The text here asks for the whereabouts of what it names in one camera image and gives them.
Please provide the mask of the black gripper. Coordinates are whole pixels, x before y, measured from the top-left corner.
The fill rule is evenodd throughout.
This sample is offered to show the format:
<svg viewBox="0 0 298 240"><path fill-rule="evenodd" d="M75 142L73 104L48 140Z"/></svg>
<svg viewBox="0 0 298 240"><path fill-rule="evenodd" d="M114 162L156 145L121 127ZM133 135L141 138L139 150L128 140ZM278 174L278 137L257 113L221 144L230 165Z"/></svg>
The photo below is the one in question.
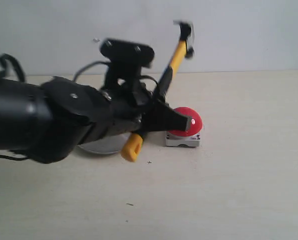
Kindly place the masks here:
<svg viewBox="0 0 298 240"><path fill-rule="evenodd" d="M89 140L100 140L126 132L187 131L192 117L172 109L168 103L156 100L142 80L158 82L149 75L125 80L123 84L106 84L100 88L107 105L98 112L100 119L88 132Z"/></svg>

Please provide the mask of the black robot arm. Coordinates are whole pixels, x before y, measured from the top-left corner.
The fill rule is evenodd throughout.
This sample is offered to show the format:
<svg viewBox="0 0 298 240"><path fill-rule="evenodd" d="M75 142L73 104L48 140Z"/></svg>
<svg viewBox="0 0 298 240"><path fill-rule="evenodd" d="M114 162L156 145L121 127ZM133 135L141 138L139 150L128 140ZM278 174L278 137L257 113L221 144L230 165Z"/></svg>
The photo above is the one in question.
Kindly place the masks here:
<svg viewBox="0 0 298 240"><path fill-rule="evenodd" d="M22 161L51 164L105 137L185 131L190 123L140 83L96 89L59 76L41 85L0 77L0 150Z"/></svg>

